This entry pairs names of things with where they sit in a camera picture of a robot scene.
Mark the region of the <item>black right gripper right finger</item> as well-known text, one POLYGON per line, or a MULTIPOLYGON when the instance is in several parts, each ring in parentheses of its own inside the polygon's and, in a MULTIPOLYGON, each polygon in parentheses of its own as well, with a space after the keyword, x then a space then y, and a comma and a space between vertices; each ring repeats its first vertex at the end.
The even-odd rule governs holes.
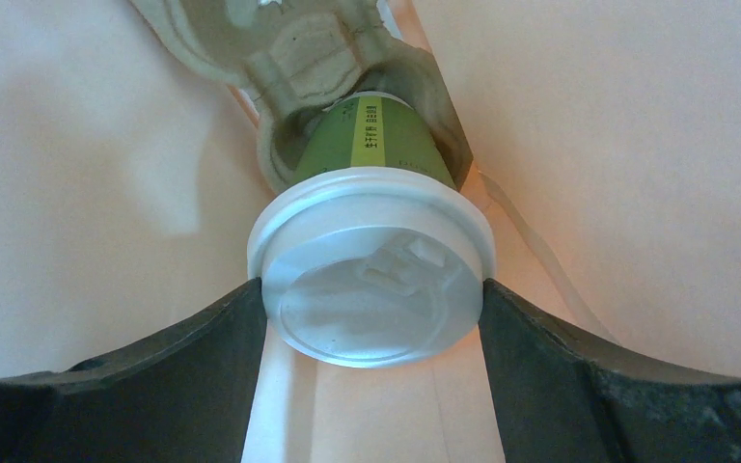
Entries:
POLYGON ((741 462, 741 378, 660 361, 483 285, 481 347, 509 462, 741 462))

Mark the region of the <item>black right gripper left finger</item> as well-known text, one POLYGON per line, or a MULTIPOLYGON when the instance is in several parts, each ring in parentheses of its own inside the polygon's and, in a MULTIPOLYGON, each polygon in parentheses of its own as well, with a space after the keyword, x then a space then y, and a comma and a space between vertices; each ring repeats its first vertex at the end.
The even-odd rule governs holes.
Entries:
POLYGON ((255 279, 67 370, 0 378, 0 462, 237 462, 265 335, 255 279))

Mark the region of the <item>white plastic cup lid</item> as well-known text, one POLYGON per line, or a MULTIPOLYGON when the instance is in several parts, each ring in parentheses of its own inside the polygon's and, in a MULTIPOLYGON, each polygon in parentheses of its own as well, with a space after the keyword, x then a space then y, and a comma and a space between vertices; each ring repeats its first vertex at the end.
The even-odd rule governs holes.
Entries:
POLYGON ((435 356, 480 319, 497 269, 493 232, 468 199, 393 168, 304 180, 261 213, 247 273, 270 324, 332 365, 387 368, 435 356))

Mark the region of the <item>orange paper bag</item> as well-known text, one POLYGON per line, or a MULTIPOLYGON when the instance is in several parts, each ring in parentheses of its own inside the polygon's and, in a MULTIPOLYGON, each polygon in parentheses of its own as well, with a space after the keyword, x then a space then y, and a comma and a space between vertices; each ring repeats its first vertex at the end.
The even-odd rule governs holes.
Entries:
MULTIPOLYGON (((288 189, 261 173, 256 107, 135 2, 0 1, 0 378, 261 283, 248 239, 288 189)), ((741 378, 741 1, 373 2, 440 68, 473 154, 455 191, 494 236, 487 280, 741 378)), ((509 462, 479 321, 417 364, 342 368, 266 316, 237 462, 509 462)))

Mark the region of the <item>green paper coffee cup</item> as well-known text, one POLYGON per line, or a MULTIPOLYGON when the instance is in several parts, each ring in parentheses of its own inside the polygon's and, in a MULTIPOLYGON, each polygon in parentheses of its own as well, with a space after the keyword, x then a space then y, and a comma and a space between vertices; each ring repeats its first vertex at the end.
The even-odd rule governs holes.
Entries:
POLYGON ((402 169, 458 188, 427 124, 386 93, 361 92, 325 110, 291 182, 353 167, 402 169))

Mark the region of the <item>brown cardboard cup carrier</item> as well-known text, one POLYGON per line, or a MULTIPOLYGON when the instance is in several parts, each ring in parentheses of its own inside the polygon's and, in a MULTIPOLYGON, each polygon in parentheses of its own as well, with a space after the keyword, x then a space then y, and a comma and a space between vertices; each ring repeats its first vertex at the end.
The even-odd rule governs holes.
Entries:
POLYGON ((373 1, 137 0, 162 44, 202 77, 234 86, 259 116, 269 188, 291 186, 320 110, 362 91, 397 96, 423 118, 453 182, 473 154, 433 55, 394 38, 373 1))

